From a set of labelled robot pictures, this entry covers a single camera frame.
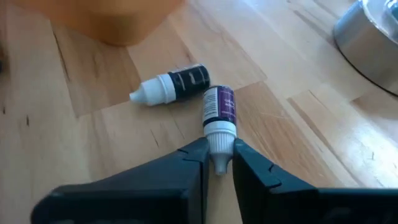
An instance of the dropper bottle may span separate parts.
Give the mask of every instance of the dropper bottle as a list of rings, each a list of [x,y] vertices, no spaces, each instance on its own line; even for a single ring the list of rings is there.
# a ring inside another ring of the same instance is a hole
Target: dropper bottle
[[[213,86],[203,96],[203,129],[210,143],[210,158],[216,175],[227,172],[236,139],[234,91],[228,86]]]
[[[157,75],[130,93],[130,100],[148,106],[171,103],[205,91],[210,86],[209,73],[202,64]]]

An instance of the wood grain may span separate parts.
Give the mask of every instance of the wood grain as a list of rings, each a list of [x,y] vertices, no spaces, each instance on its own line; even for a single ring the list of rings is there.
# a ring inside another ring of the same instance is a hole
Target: wood grain
[[[319,187],[398,187],[398,100],[331,38],[352,3],[188,0],[139,44],[110,47],[0,0],[0,223],[28,223],[58,185],[202,137],[201,94],[128,102],[141,80],[191,63],[235,90],[239,137],[289,172]],[[207,223],[241,223],[228,171],[210,173]]]

